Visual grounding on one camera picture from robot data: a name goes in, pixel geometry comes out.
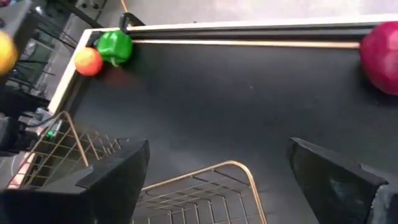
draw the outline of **wire rack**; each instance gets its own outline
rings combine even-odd
[[[39,189],[121,150],[115,139],[76,126],[61,112],[40,132],[9,188]],[[133,224],[266,224],[250,170],[226,161],[144,187]]]
[[[226,161],[144,187],[132,223],[267,221],[250,170],[239,162]]]
[[[39,140],[17,164],[19,168],[8,187],[44,187],[120,149],[117,140],[76,126],[71,116],[63,111],[40,131]]]

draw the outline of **black plastic panel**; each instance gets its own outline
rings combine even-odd
[[[146,184],[238,160],[270,223],[315,222],[286,157],[291,137],[398,173],[398,99],[366,81],[356,50],[138,44],[124,71],[82,80],[76,121],[148,139]]]

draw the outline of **cable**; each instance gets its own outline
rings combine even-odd
[[[49,117],[49,118],[47,118],[47,119],[44,119],[44,120],[40,121],[40,122],[37,123],[37,124],[27,124],[26,126],[27,126],[28,128],[37,128],[37,127],[40,127],[41,125],[43,125],[43,124],[45,124],[45,123],[51,121],[51,120],[54,119],[56,116],[57,116],[57,114],[54,114],[54,115],[52,115],[51,117]]]
[[[126,6],[126,3],[124,2],[124,0],[120,0],[120,2],[121,2],[121,4],[122,4],[122,6],[123,6],[124,12],[129,12],[129,11],[127,10],[127,6]]]

